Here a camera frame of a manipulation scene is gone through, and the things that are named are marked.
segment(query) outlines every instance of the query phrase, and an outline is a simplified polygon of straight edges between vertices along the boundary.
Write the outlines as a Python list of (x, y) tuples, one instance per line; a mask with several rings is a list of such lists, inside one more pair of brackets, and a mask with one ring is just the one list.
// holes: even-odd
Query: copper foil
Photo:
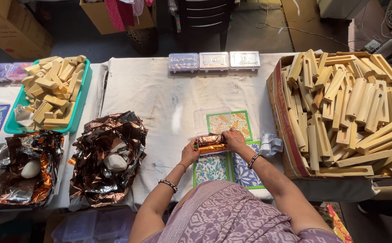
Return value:
[[(123, 201), (146, 156), (147, 132), (142, 120), (130, 111), (85, 124), (82, 136), (73, 144), (74, 154), (67, 162), (74, 164), (70, 203), (85, 198), (91, 207), (101, 207)], [(111, 153), (128, 153), (128, 168), (120, 172), (107, 169), (103, 159)]]
[[(0, 144), (0, 210), (44, 208), (53, 196), (63, 134), (40, 130), (5, 139), (7, 144)], [(20, 173), (31, 160), (40, 160), (41, 172), (34, 178), (23, 178)]]
[(217, 135), (214, 133), (208, 134), (208, 136), (198, 137), (199, 146), (212, 145), (212, 144), (226, 144), (226, 138), (223, 135)]
[(224, 150), (228, 150), (227, 144), (213, 144), (213, 145), (199, 147), (200, 154), (206, 154), (206, 153), (212, 153), (212, 152), (218, 152)]

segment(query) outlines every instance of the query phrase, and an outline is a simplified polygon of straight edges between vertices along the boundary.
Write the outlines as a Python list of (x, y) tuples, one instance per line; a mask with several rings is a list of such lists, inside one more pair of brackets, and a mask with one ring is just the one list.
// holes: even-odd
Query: white stone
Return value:
[(35, 177), (41, 170), (41, 164), (39, 160), (31, 160), (28, 162), (25, 167), (22, 169), (20, 175), (23, 178), (33, 178)]
[(103, 159), (104, 165), (112, 172), (120, 172), (127, 168), (126, 160), (118, 154), (109, 154)]

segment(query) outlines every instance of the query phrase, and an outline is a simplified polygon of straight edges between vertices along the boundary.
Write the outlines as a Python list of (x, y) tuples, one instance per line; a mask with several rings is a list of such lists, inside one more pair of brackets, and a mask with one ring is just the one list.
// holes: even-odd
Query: woman's arm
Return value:
[[(231, 130), (224, 131), (222, 134), (228, 141), (228, 148), (249, 163), (255, 152), (246, 145), (242, 133), (235, 128), (231, 128)], [(300, 189), (274, 165), (259, 156), (253, 162), (252, 169), (274, 197), (277, 209), (292, 218), (291, 226), (295, 234), (308, 228), (317, 228), (334, 233), (307, 201)]]
[[(181, 162), (188, 168), (199, 157), (199, 151), (193, 148), (195, 139), (184, 147), (182, 150)], [(181, 164), (167, 175), (166, 180), (178, 185), (185, 170)], [(142, 203), (141, 208), (136, 214), (128, 243), (139, 243), (148, 238), (150, 235), (164, 228), (163, 216), (166, 207), (169, 205), (173, 196), (173, 189), (165, 183), (159, 183)]]

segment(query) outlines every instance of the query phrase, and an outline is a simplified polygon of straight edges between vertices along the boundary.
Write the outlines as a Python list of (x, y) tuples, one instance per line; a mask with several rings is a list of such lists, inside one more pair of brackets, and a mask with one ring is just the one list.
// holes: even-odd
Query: bangle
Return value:
[(259, 156), (261, 156), (260, 153), (256, 153), (255, 155), (253, 155), (253, 157), (250, 159), (249, 164), (247, 165), (247, 168), (248, 168), (248, 169), (251, 169), (251, 167), (252, 167), (252, 165), (253, 165), (253, 162), (254, 162)]
[(161, 179), (158, 183), (159, 184), (160, 183), (164, 183), (164, 184), (169, 185), (173, 189), (174, 194), (177, 193), (177, 191), (178, 191), (177, 186), (173, 182), (171, 182), (171, 181), (168, 181), (168, 180), (165, 180), (165, 179)]
[(183, 167), (184, 167), (184, 173), (186, 173), (187, 172), (187, 168), (186, 168), (186, 166), (183, 164), (183, 163), (178, 163), (177, 165), (182, 165)]

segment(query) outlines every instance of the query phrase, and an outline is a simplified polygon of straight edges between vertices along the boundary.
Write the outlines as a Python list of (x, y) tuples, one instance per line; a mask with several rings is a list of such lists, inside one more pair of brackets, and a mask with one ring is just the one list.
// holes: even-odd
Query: woman's right hand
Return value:
[(222, 132), (221, 135), (225, 136), (226, 140), (228, 141), (228, 149), (232, 150), (238, 155), (243, 154), (248, 149), (252, 150), (249, 146), (247, 146), (246, 141), (244, 140), (244, 135), (234, 127), (231, 127), (230, 130)]

